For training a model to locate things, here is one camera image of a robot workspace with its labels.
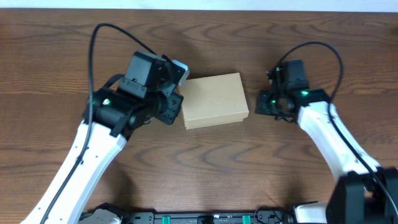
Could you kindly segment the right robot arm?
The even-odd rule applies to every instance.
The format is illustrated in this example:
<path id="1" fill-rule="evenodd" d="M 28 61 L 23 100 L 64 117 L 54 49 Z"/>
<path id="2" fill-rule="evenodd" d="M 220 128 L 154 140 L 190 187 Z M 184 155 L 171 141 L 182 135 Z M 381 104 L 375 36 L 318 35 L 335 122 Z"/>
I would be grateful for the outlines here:
<path id="1" fill-rule="evenodd" d="M 256 113 L 296 123 L 312 139 L 336 180 L 328 203 L 293 207 L 284 223 L 397 223 L 397 169 L 383 168 L 355 140 L 330 97 L 311 89 L 303 62 L 278 64 L 267 74 Z"/>

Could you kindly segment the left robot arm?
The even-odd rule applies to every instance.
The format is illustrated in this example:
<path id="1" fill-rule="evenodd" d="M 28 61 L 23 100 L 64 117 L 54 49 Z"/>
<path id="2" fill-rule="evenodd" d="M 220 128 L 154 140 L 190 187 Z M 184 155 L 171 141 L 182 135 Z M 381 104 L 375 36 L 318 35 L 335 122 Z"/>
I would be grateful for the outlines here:
<path id="1" fill-rule="evenodd" d="M 134 53 L 127 73 L 112 76 L 87 101 L 72 147 L 24 223 L 77 223 L 111 161 L 135 129 L 156 118 L 174 123 L 183 96 L 176 93 L 190 71 L 178 60 Z"/>

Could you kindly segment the brown cardboard box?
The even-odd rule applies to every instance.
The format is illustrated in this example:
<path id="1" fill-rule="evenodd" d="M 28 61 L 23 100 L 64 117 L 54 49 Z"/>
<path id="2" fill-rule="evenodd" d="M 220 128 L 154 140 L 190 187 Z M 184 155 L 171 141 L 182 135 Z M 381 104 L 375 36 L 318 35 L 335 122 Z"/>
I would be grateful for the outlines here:
<path id="1" fill-rule="evenodd" d="M 190 79 L 178 92 L 186 129 L 240 122 L 249 115 L 239 73 Z"/>

